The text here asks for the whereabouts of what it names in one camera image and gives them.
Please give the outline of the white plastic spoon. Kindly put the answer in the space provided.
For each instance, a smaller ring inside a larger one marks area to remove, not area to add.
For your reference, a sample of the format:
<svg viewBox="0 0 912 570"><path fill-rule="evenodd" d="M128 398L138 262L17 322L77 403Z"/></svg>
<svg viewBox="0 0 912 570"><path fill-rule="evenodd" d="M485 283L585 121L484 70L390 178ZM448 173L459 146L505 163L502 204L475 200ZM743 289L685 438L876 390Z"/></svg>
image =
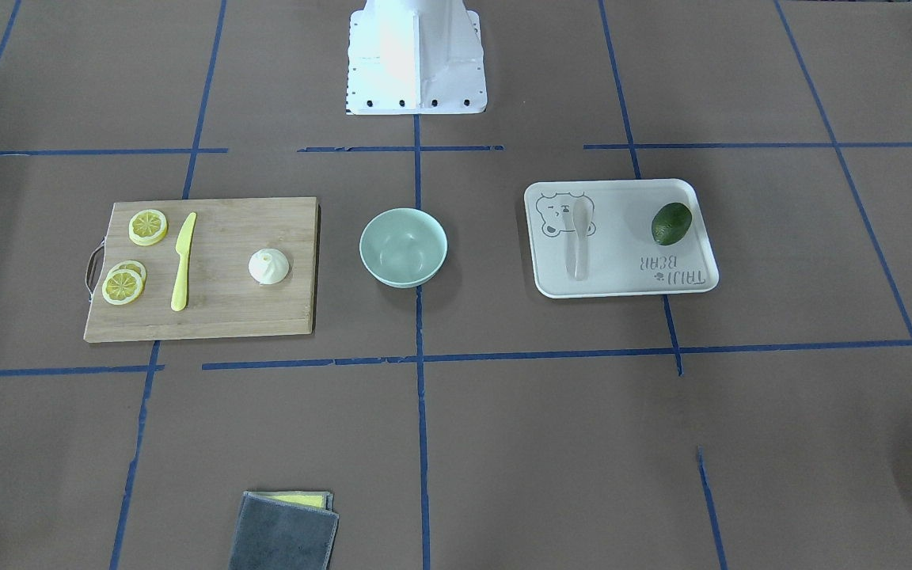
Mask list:
<svg viewBox="0 0 912 570"><path fill-rule="evenodd" d="M575 199L569 207L571 232L568 239L567 268L575 281L587 278L587 234L590 226L590 203L586 196Z"/></svg>

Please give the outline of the yellow plastic knife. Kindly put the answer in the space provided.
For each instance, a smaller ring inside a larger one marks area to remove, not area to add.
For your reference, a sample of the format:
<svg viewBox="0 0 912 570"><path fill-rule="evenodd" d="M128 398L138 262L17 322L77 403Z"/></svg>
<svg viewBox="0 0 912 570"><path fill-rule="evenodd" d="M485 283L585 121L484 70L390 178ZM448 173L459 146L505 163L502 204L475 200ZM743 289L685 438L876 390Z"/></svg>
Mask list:
<svg viewBox="0 0 912 570"><path fill-rule="evenodd" d="M193 230L195 230L197 219L198 213L195 211L189 213L182 223L175 241L178 266L169 304L170 309L175 313L180 313L188 305L189 262L191 262Z"/></svg>

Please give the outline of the white bear tray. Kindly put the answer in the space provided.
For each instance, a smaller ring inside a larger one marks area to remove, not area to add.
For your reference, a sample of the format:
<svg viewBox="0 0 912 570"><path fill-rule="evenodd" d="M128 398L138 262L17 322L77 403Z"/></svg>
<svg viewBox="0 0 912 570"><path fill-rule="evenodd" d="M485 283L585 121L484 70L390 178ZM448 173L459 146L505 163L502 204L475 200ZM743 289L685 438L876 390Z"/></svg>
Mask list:
<svg viewBox="0 0 912 570"><path fill-rule="evenodd" d="M567 268L571 205L590 203L587 278L575 281ZM680 178L654 180L547 181L522 195L536 288L550 298L687 295L709 292L720 282L712 243L694 188ZM688 234L657 245L649 225L673 202L688 206Z"/></svg>

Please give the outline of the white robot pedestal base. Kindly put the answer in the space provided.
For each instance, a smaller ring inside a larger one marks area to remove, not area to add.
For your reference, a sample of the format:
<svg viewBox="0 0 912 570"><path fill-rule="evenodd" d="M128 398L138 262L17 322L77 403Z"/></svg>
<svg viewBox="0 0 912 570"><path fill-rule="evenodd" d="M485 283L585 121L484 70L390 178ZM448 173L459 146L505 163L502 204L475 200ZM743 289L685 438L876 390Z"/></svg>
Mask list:
<svg viewBox="0 0 912 570"><path fill-rule="evenodd" d="M345 112L465 115L488 107L481 19L462 1L367 1L348 26Z"/></svg>

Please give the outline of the yellow sponge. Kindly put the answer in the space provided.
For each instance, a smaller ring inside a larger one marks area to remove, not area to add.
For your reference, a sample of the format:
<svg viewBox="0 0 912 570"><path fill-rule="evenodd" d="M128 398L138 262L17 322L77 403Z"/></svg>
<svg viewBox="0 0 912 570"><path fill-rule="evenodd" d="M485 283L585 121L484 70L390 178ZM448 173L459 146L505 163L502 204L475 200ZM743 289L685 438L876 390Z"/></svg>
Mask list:
<svg viewBox="0 0 912 570"><path fill-rule="evenodd" d="M285 503L300 505L304 507L317 508L322 510L333 511L333 494L329 492L315 491L278 491L278 492L260 492L254 491L258 496L264 496L272 500L278 500Z"/></svg>

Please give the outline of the upper lemon slice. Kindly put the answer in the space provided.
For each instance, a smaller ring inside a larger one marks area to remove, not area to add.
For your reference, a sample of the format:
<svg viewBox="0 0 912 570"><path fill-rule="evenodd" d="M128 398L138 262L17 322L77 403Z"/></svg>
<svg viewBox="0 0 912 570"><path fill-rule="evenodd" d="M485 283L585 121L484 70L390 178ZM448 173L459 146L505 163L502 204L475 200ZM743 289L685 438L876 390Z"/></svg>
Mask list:
<svg viewBox="0 0 912 570"><path fill-rule="evenodd" d="M155 245L163 241L168 231L167 216L156 209L145 209L134 213L127 224L127 235L135 245Z"/></svg>

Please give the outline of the front lemon slice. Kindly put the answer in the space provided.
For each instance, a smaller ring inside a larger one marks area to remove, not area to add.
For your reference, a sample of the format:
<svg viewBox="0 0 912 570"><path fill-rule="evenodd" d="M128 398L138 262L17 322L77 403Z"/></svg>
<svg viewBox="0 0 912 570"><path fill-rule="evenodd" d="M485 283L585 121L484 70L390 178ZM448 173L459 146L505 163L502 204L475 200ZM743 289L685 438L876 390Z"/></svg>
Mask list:
<svg viewBox="0 0 912 570"><path fill-rule="evenodd" d="M101 286L104 301L112 306L126 306L136 302L144 290L144 279L131 269L119 269L106 275Z"/></svg>

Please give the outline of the light green bowl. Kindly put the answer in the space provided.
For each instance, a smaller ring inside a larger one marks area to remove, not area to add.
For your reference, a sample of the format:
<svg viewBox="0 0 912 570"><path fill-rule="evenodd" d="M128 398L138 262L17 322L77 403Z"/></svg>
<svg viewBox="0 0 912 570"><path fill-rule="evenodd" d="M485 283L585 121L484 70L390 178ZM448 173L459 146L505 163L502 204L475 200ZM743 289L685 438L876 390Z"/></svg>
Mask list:
<svg viewBox="0 0 912 570"><path fill-rule="evenodd" d="M448 253L446 231L415 208L394 208L373 217L359 237L359 259L380 283L415 288L440 271Z"/></svg>

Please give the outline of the green avocado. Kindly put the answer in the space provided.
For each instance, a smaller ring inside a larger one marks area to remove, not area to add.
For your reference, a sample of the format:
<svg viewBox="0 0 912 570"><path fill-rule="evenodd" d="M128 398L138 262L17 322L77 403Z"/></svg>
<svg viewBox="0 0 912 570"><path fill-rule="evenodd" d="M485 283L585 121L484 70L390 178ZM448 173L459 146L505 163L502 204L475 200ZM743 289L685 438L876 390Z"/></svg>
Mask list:
<svg viewBox="0 0 912 570"><path fill-rule="evenodd" d="M669 246L681 241L688 234L694 216L687 205L673 202L662 206L649 225L651 237L657 245Z"/></svg>

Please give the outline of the wooden cutting board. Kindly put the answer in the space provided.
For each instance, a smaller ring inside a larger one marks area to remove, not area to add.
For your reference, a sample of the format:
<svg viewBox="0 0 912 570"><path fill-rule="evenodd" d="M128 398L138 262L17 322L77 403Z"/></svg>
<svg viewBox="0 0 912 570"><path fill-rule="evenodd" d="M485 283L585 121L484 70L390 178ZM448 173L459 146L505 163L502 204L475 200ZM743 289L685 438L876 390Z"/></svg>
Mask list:
<svg viewBox="0 0 912 570"><path fill-rule="evenodd" d="M156 209L168 220L163 241L135 245L127 235L134 213ZM188 305L170 309L178 266L175 241L188 214L198 213L189 256ZM106 272L124 260L147 268L142 295L126 306L105 302L95 290L84 339L191 340L305 335L314 330L320 207L314 197L156 199L117 202L104 238ZM290 273L260 285L249 274L257 250L286 253Z"/></svg>

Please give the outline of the rear overlapped lemon slice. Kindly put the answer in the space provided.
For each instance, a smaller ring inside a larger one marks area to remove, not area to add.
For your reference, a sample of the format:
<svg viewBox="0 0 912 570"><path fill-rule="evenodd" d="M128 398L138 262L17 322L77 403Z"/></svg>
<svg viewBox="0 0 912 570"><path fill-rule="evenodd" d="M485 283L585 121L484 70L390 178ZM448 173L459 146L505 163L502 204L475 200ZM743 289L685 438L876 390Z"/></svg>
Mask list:
<svg viewBox="0 0 912 570"><path fill-rule="evenodd" d="M123 262L116 264L116 266L113 266L106 275L108 275L108 277L111 277L112 274L115 274L116 272L122 270L134 272L135 274L139 275L143 282L146 282L147 280L147 268L145 264L142 264L137 260L124 260Z"/></svg>

